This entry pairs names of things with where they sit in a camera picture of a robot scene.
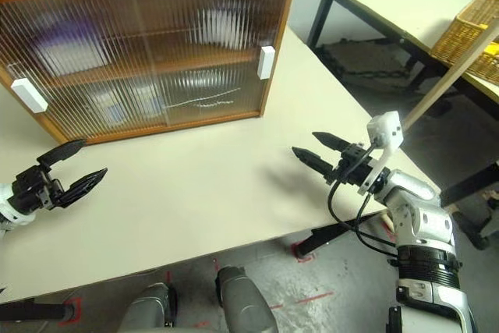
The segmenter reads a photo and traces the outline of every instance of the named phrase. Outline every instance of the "ribbed glass panel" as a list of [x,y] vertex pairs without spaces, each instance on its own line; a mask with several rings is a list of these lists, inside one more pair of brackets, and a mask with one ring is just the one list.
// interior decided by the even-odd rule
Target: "ribbed glass panel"
[[283,1],[6,2],[0,64],[70,139],[257,111]]

